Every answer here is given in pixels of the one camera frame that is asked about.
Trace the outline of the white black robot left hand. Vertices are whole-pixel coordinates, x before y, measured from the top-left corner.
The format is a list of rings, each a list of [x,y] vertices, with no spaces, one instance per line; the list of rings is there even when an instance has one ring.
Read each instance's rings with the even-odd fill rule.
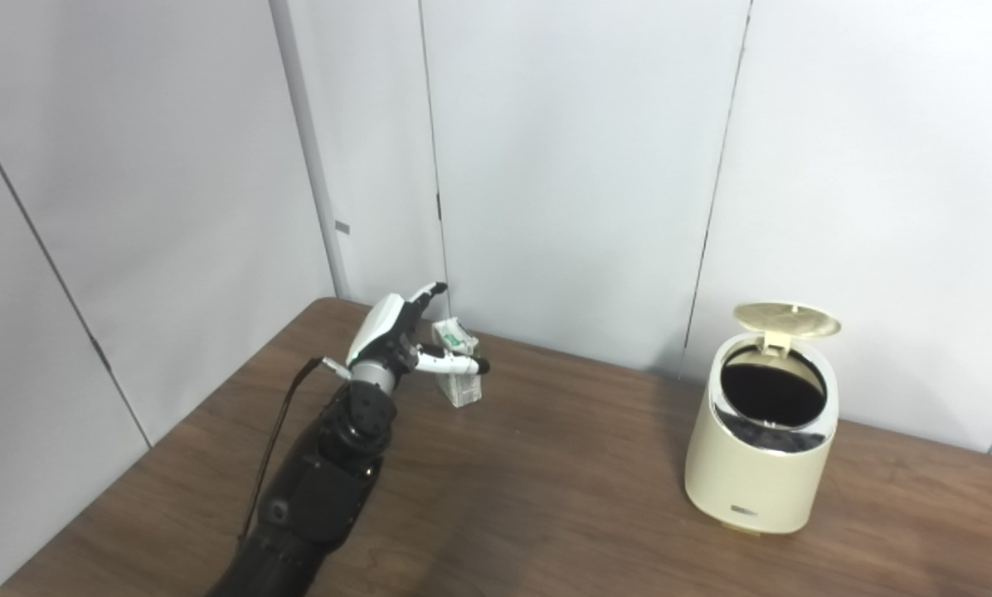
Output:
[[[447,289],[447,283],[434,282],[420,288],[409,299],[388,294],[376,303],[349,348],[349,379],[377,386],[386,396],[392,396],[401,378],[413,371],[440,375],[488,374],[491,363],[484,358],[455,354],[450,349],[414,340],[430,302]]]

